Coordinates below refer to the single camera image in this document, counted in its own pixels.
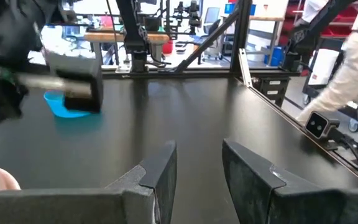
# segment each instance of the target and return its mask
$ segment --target office chair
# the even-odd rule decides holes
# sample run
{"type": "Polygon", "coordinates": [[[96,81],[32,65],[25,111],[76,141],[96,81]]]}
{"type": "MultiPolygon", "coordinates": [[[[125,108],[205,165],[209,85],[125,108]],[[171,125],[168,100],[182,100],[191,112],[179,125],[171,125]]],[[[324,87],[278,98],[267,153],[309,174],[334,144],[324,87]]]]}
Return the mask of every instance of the office chair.
{"type": "Polygon", "coordinates": [[[219,7],[209,7],[206,10],[204,22],[203,22],[203,32],[204,34],[208,34],[209,29],[212,24],[219,19],[219,12],[221,8],[219,7]]]}

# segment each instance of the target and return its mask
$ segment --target cable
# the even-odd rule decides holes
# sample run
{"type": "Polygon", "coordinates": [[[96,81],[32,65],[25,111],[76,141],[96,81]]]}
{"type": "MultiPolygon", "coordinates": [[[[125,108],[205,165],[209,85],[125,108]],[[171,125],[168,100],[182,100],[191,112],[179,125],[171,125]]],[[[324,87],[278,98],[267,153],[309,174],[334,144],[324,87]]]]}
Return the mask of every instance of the cable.
{"type": "Polygon", "coordinates": [[[150,47],[150,56],[152,57],[152,59],[153,59],[154,62],[163,64],[163,65],[171,65],[171,64],[172,64],[172,63],[169,63],[169,62],[161,62],[161,61],[157,60],[157,59],[154,57],[154,55],[153,55],[153,50],[152,50],[152,49],[153,49],[153,48],[150,47]]]}
{"type": "Polygon", "coordinates": [[[114,32],[114,40],[117,42],[116,28],[115,28],[115,24],[114,24],[114,18],[112,16],[112,12],[111,12],[109,0],[106,0],[106,3],[107,3],[107,8],[109,9],[109,13],[110,13],[110,18],[111,18],[111,23],[112,23],[112,31],[114,32]]]}
{"type": "MultiPolygon", "coordinates": [[[[123,47],[125,47],[124,44],[122,44],[122,45],[117,49],[117,52],[114,51],[114,54],[118,54],[118,51],[119,51],[121,48],[123,48],[123,47]]],[[[111,61],[112,61],[112,63],[114,64],[114,63],[116,62],[116,58],[114,58],[114,60],[112,59],[111,61]]]]}

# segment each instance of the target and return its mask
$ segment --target table surface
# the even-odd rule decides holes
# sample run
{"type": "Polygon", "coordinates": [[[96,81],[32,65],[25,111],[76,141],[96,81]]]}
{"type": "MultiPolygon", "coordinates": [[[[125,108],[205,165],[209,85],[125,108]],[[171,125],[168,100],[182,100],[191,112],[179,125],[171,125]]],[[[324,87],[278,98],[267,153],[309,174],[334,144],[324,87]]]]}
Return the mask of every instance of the table surface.
{"type": "Polygon", "coordinates": [[[31,90],[0,124],[0,167],[23,189],[105,187],[167,140],[178,146],[172,223],[238,223],[224,178],[229,138],[322,187],[355,188],[340,165],[235,79],[106,80],[101,114],[56,118],[31,90]]]}
{"type": "MultiPolygon", "coordinates": [[[[122,28],[122,25],[115,25],[116,31],[122,28]]],[[[102,27],[102,29],[111,29],[111,27],[102,27]]],[[[167,34],[147,34],[151,43],[164,44],[169,41],[167,34]]],[[[124,35],[104,32],[86,32],[84,35],[85,40],[90,42],[123,42],[124,35]]]]}
{"type": "MultiPolygon", "coordinates": [[[[226,18],[228,16],[229,14],[221,15],[221,17],[223,18],[226,18]]],[[[269,16],[249,16],[249,19],[252,21],[276,21],[276,22],[284,21],[284,17],[269,17],[269,16]]]]}

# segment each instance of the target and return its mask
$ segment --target small camera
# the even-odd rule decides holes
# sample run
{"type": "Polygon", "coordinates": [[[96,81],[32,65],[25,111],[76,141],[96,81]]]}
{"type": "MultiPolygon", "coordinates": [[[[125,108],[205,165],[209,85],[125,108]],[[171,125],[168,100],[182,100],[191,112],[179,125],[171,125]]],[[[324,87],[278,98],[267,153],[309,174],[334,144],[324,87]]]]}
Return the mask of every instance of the small camera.
{"type": "Polygon", "coordinates": [[[305,129],[307,133],[310,133],[316,139],[325,139],[327,138],[331,128],[338,127],[338,120],[330,120],[317,112],[312,112],[305,126],[305,129]]]}

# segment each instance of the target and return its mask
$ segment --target red shelf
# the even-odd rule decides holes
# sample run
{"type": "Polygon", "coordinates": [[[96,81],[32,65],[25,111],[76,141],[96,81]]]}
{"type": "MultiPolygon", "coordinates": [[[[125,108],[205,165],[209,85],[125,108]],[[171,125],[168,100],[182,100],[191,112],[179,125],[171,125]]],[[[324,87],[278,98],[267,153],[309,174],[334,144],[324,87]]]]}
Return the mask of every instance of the red shelf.
{"type": "Polygon", "coordinates": [[[350,27],[329,26],[321,33],[321,36],[322,37],[346,38],[351,32],[352,32],[352,29],[350,27]]]}
{"type": "Polygon", "coordinates": [[[354,22],[357,17],[358,10],[354,6],[349,6],[339,13],[337,17],[335,17],[333,22],[354,22]]]}

